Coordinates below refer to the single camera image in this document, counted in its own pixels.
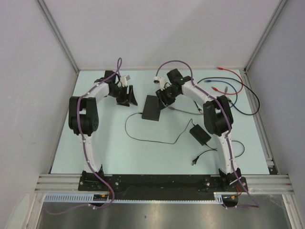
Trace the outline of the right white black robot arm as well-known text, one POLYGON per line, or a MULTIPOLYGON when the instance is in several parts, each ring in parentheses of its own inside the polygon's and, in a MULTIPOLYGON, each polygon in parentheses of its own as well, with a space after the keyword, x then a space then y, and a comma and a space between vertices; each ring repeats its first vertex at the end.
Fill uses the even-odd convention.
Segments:
POLYGON ((158 108, 162 110, 173 104, 179 95, 202 106, 205 129, 212 135, 219 155, 220 187, 232 191, 242 175, 233 154, 231 131, 234 120, 227 97, 211 95, 195 83, 192 76, 183 77, 177 69, 169 71, 167 77, 169 86, 166 86, 167 79, 154 77, 153 82, 160 87, 156 91, 158 108))

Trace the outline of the black network switch box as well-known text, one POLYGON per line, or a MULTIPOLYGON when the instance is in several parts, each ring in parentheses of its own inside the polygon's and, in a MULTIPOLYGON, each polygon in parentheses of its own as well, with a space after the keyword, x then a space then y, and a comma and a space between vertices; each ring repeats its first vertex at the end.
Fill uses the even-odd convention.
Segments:
POLYGON ((147 95, 142 112, 142 119, 158 122, 160 119, 160 110, 158 105, 157 96, 147 95))

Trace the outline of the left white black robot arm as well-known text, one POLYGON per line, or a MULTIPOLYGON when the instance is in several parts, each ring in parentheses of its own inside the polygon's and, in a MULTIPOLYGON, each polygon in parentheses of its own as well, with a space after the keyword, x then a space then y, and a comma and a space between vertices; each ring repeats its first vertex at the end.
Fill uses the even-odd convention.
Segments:
POLYGON ((116 99, 117 105, 137 106, 133 86, 128 84, 129 80, 129 75, 121 76, 118 72, 106 70, 102 78, 94 81, 88 92, 69 99, 68 125, 83 146, 84 171, 87 173, 102 171, 100 157, 92 146, 93 133, 99 127, 98 103, 110 96, 116 99))

